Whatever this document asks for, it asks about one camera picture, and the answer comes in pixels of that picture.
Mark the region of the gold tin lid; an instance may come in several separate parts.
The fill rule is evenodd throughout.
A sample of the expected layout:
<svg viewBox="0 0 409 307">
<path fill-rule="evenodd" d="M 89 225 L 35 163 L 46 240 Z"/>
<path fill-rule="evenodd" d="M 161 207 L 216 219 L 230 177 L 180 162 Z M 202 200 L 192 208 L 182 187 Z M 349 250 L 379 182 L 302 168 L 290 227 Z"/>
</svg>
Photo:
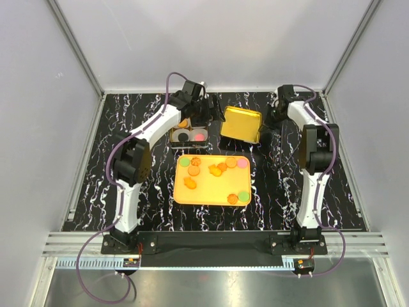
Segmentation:
<svg viewBox="0 0 409 307">
<path fill-rule="evenodd" d="M 246 143 L 256 144 L 260 138 L 262 115 L 258 111 L 227 106 L 224 110 L 225 121 L 220 128 L 221 136 Z"/>
</svg>

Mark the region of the black sandwich cookie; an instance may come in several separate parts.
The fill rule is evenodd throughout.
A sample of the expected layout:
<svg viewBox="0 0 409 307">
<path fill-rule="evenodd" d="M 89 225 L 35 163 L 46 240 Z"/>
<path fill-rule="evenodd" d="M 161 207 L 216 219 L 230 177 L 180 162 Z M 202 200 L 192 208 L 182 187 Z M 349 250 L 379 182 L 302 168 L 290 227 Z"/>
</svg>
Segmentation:
<svg viewBox="0 0 409 307">
<path fill-rule="evenodd" d="M 177 140 L 179 142 L 186 142 L 186 141 L 189 141 L 189 139 L 190 139 L 190 136 L 187 132 L 181 132 L 178 134 L 178 137 L 177 137 Z"/>
</svg>

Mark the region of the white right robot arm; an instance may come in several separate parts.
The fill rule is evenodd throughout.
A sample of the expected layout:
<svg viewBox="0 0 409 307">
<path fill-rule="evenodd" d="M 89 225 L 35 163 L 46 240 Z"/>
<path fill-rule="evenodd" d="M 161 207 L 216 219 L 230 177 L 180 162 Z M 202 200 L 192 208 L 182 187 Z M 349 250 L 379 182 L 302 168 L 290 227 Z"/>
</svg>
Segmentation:
<svg viewBox="0 0 409 307">
<path fill-rule="evenodd" d="M 290 234 L 285 236 L 282 248 L 298 254 L 325 255 L 327 245 L 322 234 L 328 230 L 321 222 L 321 208 L 325 188 L 338 155 L 339 127 L 317 115 L 310 102 L 317 93 L 304 100 L 296 93 L 297 85 L 285 84 L 274 91 L 274 100 L 268 106 L 263 126 L 274 128 L 285 120 L 294 122 L 301 132 L 298 164 L 303 174 L 300 208 Z"/>
</svg>

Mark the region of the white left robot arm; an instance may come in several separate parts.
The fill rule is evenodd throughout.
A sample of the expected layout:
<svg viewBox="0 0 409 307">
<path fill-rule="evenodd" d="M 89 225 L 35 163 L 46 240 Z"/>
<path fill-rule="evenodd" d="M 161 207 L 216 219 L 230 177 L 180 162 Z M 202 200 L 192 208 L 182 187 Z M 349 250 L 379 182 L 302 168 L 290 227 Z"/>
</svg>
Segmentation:
<svg viewBox="0 0 409 307">
<path fill-rule="evenodd" d="M 183 120 L 200 127 L 225 117 L 216 95 L 209 96 L 201 83 L 186 80 L 181 90 L 166 93 L 163 106 L 146 122 L 126 134 L 113 148 L 105 166 L 108 181 L 117 188 L 116 211 L 109 234 L 124 253 L 133 252 L 138 238 L 132 232 L 137 217 L 139 194 L 151 171 L 151 150 L 156 142 Z"/>
</svg>

